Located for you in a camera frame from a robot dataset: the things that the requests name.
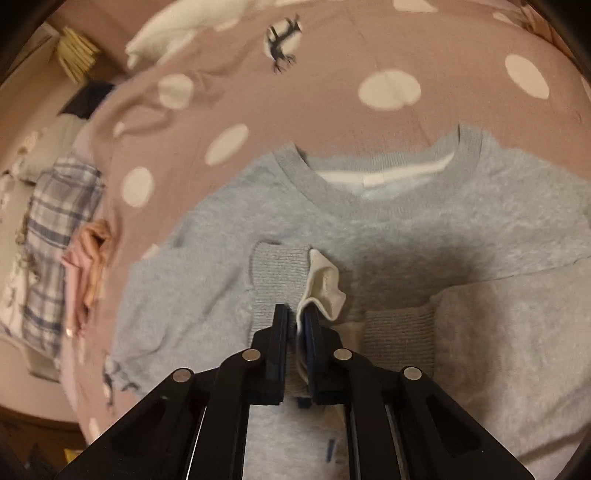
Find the grey sweatshirt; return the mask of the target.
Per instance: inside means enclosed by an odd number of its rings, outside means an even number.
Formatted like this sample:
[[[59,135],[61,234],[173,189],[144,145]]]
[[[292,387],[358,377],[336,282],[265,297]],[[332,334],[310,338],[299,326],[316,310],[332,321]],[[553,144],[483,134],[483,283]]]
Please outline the grey sweatshirt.
[[[266,154],[136,263],[105,367],[146,394],[317,303],[377,366],[417,366],[538,478],[590,424],[590,185],[461,126],[420,153]]]

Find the peach pink small garment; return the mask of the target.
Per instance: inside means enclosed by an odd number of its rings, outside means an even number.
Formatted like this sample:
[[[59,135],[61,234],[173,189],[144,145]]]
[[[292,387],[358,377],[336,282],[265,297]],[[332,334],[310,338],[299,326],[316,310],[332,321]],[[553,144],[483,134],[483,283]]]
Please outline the peach pink small garment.
[[[65,333],[80,336],[101,295],[103,276],[110,264],[115,241],[105,219],[76,230],[62,256],[65,271]]]

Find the plaid blue white garment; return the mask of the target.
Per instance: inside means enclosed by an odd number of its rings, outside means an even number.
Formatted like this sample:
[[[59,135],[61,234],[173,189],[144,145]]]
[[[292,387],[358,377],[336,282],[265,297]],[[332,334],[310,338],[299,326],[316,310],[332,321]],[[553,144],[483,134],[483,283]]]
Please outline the plaid blue white garment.
[[[41,173],[11,233],[16,252],[1,289],[1,329],[48,358],[59,356],[65,325],[62,257],[102,191],[96,168],[62,157]]]

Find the cream dark pillow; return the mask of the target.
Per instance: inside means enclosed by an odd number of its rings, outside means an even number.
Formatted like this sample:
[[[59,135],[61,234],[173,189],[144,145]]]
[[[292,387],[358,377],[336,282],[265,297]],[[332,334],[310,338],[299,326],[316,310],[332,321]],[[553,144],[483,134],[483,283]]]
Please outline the cream dark pillow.
[[[9,169],[10,174],[20,181],[36,184],[42,173],[70,154],[77,135],[114,88],[110,82],[90,80],[47,127],[26,137]]]

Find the pink polka dot bedspread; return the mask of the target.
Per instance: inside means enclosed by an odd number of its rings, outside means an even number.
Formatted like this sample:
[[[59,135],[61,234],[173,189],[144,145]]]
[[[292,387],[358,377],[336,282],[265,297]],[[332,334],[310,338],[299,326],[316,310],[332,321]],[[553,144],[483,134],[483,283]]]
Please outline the pink polka dot bedspread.
[[[590,174],[590,76],[520,1],[281,1],[199,32],[121,84],[74,154],[105,190],[115,240],[100,296],[63,355],[87,440],[134,404],[102,379],[130,266],[256,157],[428,147],[465,123]]]

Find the white goose plush toy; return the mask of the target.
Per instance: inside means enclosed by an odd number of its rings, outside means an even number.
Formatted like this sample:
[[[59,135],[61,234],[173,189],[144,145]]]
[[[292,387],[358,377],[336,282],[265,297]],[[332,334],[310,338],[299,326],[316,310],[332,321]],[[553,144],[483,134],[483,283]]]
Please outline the white goose plush toy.
[[[182,0],[154,14],[126,44],[127,68],[165,60],[197,33],[231,27],[254,10],[276,6],[276,1]]]

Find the straw woven basket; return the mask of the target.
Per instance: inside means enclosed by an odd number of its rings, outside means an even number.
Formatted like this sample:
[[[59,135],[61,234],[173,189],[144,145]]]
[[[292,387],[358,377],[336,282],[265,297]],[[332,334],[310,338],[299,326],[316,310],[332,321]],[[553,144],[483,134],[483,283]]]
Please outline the straw woven basket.
[[[56,58],[68,78],[77,85],[86,82],[101,50],[83,34],[64,27],[56,46]]]

